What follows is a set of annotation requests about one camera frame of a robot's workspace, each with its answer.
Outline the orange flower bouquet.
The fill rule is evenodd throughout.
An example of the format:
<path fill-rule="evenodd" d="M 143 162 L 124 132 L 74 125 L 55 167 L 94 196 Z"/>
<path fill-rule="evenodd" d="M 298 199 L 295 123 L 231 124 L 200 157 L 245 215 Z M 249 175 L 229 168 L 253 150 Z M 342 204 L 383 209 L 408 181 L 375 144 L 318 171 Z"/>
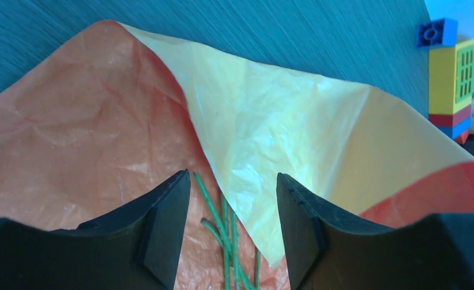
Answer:
<path fill-rule="evenodd" d="M 217 211 L 201 175 L 195 172 L 193 176 L 213 218 L 212 222 L 205 218 L 200 222 L 222 248 L 224 288 L 259 289 L 261 252 L 257 248 L 255 249 L 254 281 L 252 282 L 240 263 L 236 213 L 231 209 L 222 193 L 220 194 L 221 211 Z"/>

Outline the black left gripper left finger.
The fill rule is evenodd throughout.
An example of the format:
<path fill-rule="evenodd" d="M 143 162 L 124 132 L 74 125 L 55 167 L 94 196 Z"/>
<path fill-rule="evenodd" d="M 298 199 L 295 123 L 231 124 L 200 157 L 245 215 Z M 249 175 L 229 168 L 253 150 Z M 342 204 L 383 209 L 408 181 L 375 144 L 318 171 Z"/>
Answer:
<path fill-rule="evenodd" d="M 74 230 L 0 218 L 0 289 L 173 289 L 190 189 L 181 170 Z"/>

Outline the orange yellow wrapping paper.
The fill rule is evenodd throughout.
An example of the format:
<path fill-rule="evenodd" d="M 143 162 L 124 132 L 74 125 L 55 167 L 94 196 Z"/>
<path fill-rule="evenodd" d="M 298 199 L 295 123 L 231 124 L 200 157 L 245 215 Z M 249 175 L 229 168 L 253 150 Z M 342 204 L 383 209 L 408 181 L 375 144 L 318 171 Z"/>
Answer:
<path fill-rule="evenodd" d="M 403 100 L 115 21 L 0 94 L 0 217 L 75 228 L 183 169 L 238 209 L 248 274 L 265 250 L 261 289 L 290 287 L 278 172 L 393 227 L 474 212 L 474 157 Z"/>

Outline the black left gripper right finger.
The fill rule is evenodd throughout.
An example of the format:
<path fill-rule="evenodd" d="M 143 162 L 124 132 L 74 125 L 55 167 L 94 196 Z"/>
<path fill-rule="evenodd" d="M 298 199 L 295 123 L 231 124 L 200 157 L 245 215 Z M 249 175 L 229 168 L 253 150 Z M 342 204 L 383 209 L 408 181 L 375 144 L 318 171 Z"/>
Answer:
<path fill-rule="evenodd" d="M 391 228 L 283 173 L 277 202 L 292 289 L 474 289 L 474 214 Z"/>

